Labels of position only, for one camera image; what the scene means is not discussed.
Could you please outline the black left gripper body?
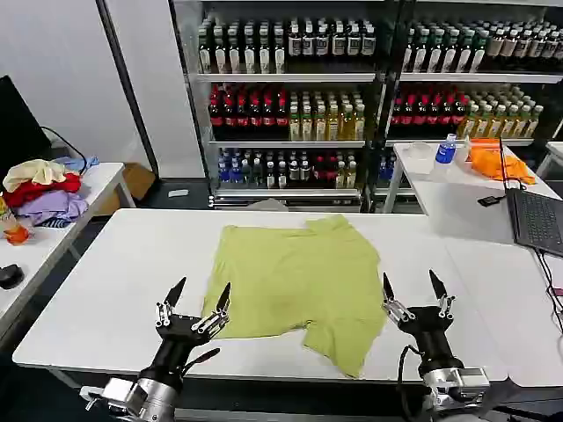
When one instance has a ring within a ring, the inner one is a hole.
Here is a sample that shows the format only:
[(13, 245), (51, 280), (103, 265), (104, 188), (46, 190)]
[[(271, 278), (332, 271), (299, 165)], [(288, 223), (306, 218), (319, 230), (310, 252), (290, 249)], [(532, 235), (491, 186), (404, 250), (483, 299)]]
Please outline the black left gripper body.
[(192, 325), (200, 320), (201, 318), (195, 316), (183, 316), (170, 328), (157, 328), (157, 333), (162, 339), (161, 345), (150, 365), (140, 372), (139, 379), (149, 379), (174, 390), (182, 390), (183, 378), (188, 370), (220, 352), (217, 347), (194, 360), (188, 360), (194, 348), (206, 345), (215, 336), (200, 335), (192, 331)]

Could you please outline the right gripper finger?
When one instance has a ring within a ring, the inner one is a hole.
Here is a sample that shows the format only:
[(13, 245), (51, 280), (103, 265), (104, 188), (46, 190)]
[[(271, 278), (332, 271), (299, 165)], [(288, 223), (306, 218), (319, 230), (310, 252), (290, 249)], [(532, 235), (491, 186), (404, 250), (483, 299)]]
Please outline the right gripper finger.
[(436, 299), (438, 301), (438, 316), (442, 319), (453, 319), (454, 317), (451, 312), (451, 308), (453, 302), (456, 300), (456, 297), (447, 293), (445, 285), (432, 269), (428, 272), (432, 287), (435, 291)]
[(400, 301), (395, 299), (391, 283), (386, 273), (383, 273), (384, 300), (383, 309), (393, 323), (409, 322), (416, 319), (415, 314)]

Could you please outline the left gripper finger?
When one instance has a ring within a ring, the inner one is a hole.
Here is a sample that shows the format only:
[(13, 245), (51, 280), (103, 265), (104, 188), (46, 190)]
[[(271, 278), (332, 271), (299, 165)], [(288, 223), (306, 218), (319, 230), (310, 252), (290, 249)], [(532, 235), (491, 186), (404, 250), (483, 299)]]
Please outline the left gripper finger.
[(174, 310), (186, 284), (186, 277), (182, 278), (172, 287), (162, 302), (156, 303), (156, 322), (157, 328), (170, 328), (173, 323), (180, 321), (183, 316)]
[(192, 331), (200, 335), (216, 335), (223, 329), (229, 322), (230, 287), (231, 284), (228, 283), (219, 297), (216, 308), (208, 316), (193, 324), (191, 327)]

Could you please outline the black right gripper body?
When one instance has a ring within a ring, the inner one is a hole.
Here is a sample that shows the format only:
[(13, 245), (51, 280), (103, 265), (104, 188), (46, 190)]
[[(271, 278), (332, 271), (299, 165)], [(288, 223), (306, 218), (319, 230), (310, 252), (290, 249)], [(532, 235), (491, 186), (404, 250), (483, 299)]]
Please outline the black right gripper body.
[(464, 368), (463, 362), (454, 356), (445, 332), (452, 324), (447, 317), (439, 317), (437, 306), (411, 307), (414, 318), (400, 319), (398, 328), (414, 337), (421, 353), (420, 375), (445, 368)]

